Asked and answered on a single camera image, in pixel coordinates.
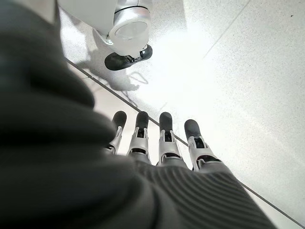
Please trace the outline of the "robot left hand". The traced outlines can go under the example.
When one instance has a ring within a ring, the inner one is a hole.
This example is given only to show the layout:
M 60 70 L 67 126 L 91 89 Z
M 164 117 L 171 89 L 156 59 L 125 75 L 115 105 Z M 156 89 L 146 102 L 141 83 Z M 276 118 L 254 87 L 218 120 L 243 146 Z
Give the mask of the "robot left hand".
M 107 154 L 114 124 L 94 105 L 64 60 L 57 1 L 1 1 L 1 228 L 274 228 L 220 162 Z

